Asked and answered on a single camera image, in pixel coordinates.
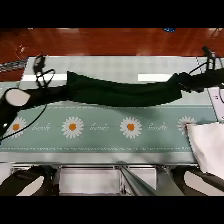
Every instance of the white cloth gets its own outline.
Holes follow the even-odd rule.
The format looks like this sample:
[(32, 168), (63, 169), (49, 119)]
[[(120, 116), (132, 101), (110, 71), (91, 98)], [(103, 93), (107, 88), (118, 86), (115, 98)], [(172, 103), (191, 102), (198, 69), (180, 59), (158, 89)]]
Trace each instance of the white cloth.
[(187, 129), (201, 171), (224, 179), (224, 124), (187, 124)]

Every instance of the orange flower center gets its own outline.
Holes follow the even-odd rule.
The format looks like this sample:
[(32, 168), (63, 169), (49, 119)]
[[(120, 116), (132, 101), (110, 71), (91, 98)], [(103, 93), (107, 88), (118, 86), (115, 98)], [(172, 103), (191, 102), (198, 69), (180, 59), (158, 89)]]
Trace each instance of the orange flower center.
[(74, 131), (74, 130), (76, 129), (76, 124), (70, 124), (70, 125), (69, 125), (69, 129), (70, 129), (71, 131)]
[(14, 125), (12, 126), (12, 129), (13, 129), (13, 131), (17, 131), (17, 130), (19, 130), (19, 124), (14, 124)]
[(128, 130), (133, 131), (135, 129), (134, 124), (128, 124)]

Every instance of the white stripe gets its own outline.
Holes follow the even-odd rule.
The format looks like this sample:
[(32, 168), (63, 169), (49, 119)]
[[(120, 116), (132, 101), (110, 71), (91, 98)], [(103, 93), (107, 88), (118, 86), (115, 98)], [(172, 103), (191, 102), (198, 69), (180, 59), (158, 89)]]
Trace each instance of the white stripe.
[[(52, 74), (45, 74), (44, 79), (50, 80), (52, 77)], [(52, 80), (67, 80), (67, 74), (54, 74), (54, 77)], [(21, 81), (36, 81), (35, 75), (24, 75)]]
[(138, 74), (138, 81), (166, 82), (171, 76), (169, 74)]

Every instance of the wooden surface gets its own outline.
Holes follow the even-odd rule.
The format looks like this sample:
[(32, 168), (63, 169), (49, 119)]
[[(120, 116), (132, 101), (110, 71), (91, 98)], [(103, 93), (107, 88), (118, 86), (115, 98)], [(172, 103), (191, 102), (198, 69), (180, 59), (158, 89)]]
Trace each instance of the wooden surface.
[[(149, 55), (203, 56), (207, 45), (224, 56), (222, 28), (8, 28), (0, 29), (0, 63), (37, 56)], [(0, 73), (0, 81), (20, 80), (23, 70)]]

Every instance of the white flower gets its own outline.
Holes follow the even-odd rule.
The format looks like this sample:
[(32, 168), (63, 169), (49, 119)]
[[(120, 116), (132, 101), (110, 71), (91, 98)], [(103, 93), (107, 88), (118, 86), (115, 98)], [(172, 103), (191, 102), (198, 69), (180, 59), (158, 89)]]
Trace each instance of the white flower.
[(120, 131), (123, 131), (123, 135), (125, 135), (126, 138), (135, 138), (141, 134), (141, 126), (142, 125), (138, 119), (135, 119), (134, 117), (126, 117), (121, 122)]
[[(25, 126), (26, 126), (25, 119), (23, 119), (22, 117), (17, 117), (13, 121), (13, 123), (10, 125), (10, 127), (8, 128), (6, 135), (11, 135), (11, 134), (19, 131), (20, 129), (24, 128)], [(21, 132), (19, 132), (17, 134), (12, 135), (11, 138), (17, 138), (17, 137), (19, 137), (22, 134), (23, 134), (23, 131), (21, 131)]]
[(69, 117), (65, 122), (63, 122), (63, 135), (66, 135), (66, 138), (75, 138), (82, 134), (83, 126), (83, 121), (78, 117)]
[(185, 116), (179, 119), (177, 127), (178, 127), (178, 130), (181, 131), (182, 135), (185, 135), (187, 131), (186, 124), (194, 124), (194, 123), (196, 123), (194, 118)]

